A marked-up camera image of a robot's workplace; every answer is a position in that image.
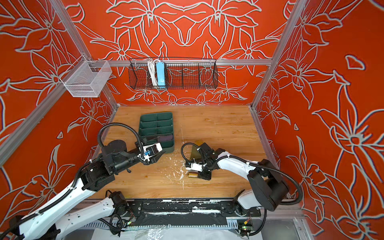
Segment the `green striped sock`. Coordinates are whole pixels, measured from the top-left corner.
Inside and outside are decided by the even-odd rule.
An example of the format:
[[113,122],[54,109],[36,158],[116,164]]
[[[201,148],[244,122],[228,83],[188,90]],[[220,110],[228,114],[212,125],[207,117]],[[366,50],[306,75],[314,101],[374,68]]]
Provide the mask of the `green striped sock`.
[[188,171],[189,178],[203,179],[203,165],[205,161],[201,153],[198,150],[199,146],[194,143],[187,144],[187,159],[186,169]]

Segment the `purple sock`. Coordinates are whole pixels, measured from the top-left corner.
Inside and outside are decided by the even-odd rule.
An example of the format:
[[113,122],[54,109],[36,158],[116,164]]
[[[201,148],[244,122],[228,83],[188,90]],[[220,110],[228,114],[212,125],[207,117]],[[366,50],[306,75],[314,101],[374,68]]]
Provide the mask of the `purple sock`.
[[173,145],[174,144],[174,135],[162,135],[157,137],[158,143],[161,143],[162,145],[169,144]]

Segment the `green divided plastic tray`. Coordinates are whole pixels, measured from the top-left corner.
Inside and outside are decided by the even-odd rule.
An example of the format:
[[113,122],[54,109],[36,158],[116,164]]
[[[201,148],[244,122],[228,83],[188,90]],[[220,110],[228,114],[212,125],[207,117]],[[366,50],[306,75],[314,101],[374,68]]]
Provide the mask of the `green divided plastic tray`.
[[166,154],[174,152],[175,134],[174,119],[172,112],[152,113],[141,115],[139,124],[139,136],[146,139],[148,144],[158,143],[157,137],[162,135],[174,135],[174,144],[161,146],[166,150]]

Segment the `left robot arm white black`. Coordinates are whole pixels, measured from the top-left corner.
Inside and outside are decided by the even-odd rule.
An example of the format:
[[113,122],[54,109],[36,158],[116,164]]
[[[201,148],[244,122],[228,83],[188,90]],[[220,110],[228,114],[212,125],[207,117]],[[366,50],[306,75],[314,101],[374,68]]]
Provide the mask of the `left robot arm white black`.
[[[103,132],[112,126],[123,127],[136,137],[135,149],[128,151],[123,140],[114,140],[108,145],[102,141]],[[131,208],[122,192],[111,192],[102,201],[80,211],[68,214],[77,204],[92,196],[123,172],[138,163],[151,165],[156,163],[166,150],[160,143],[147,144],[130,126],[122,123],[110,123],[103,126],[97,135],[102,152],[93,160],[84,164],[76,172],[74,180],[63,191],[46,204],[26,216],[16,216],[10,220],[10,226],[1,234],[5,239],[12,233],[18,240],[56,240],[61,239],[90,222],[99,220],[108,225],[114,234],[120,234],[124,226],[122,217]]]

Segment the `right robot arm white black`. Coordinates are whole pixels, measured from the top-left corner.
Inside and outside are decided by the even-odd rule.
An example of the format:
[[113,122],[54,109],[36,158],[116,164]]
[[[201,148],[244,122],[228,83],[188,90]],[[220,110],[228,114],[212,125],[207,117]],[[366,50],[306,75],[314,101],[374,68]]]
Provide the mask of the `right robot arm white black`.
[[206,143],[200,146],[185,143],[181,154],[186,169],[197,174],[199,179],[210,181],[214,170],[226,170],[248,180],[251,189],[242,191],[235,198],[235,204],[243,210],[262,207],[273,212],[279,205],[296,205],[304,198],[300,184],[276,169],[269,160],[245,160],[223,149],[213,150]]

